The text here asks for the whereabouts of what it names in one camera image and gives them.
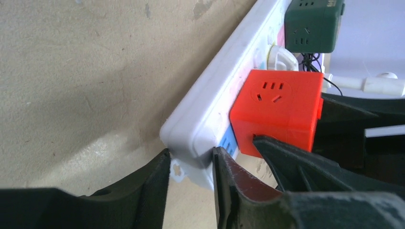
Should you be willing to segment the white power strip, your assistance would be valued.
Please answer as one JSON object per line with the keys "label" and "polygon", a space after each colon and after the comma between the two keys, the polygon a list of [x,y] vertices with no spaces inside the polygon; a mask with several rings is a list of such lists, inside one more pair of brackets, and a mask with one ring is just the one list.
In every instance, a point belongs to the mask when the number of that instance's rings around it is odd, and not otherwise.
{"label": "white power strip", "polygon": [[288,0],[258,0],[160,129],[172,154],[171,177],[212,190],[211,149],[236,158],[229,113],[252,69],[266,69],[272,46],[284,45]]}

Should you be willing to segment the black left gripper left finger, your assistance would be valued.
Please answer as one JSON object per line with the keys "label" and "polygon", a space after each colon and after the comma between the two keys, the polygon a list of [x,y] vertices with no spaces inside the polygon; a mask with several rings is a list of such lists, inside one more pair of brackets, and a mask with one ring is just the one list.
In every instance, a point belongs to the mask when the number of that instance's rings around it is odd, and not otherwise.
{"label": "black left gripper left finger", "polygon": [[160,229],[171,157],[162,150],[145,166],[90,196],[57,188],[2,189],[3,229]]}

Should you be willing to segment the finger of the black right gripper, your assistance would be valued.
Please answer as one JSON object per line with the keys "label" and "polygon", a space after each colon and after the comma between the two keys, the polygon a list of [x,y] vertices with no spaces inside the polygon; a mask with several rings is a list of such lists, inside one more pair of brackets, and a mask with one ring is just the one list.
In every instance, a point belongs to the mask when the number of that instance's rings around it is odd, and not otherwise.
{"label": "finger of the black right gripper", "polygon": [[366,136],[367,129],[404,125],[404,99],[322,98],[312,152],[359,175],[404,186],[405,135]]}
{"label": "finger of the black right gripper", "polygon": [[404,186],[353,173],[332,160],[271,137],[257,136],[253,144],[269,165],[280,191],[405,193]]}

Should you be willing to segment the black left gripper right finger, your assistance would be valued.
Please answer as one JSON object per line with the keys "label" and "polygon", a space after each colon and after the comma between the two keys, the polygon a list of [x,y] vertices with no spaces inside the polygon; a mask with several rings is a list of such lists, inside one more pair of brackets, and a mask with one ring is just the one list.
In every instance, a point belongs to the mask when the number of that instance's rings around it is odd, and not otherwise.
{"label": "black left gripper right finger", "polygon": [[219,229],[402,229],[405,202],[387,192],[280,192],[213,148]]}

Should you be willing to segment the green cube socket adapter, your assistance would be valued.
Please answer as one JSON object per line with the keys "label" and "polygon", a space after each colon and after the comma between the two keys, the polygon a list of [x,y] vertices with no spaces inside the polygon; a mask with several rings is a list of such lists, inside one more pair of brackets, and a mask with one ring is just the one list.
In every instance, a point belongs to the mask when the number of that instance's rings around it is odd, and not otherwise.
{"label": "green cube socket adapter", "polygon": [[293,0],[284,17],[285,48],[292,53],[331,53],[335,49],[343,0]]}

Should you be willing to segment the red cube socket adapter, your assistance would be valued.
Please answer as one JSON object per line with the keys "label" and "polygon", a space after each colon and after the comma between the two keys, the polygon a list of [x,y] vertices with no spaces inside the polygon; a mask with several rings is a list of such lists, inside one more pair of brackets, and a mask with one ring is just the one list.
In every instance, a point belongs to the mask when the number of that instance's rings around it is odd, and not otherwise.
{"label": "red cube socket adapter", "polygon": [[264,135],[310,152],[323,99],[322,73],[252,70],[231,110],[239,150],[260,157],[253,144]]}

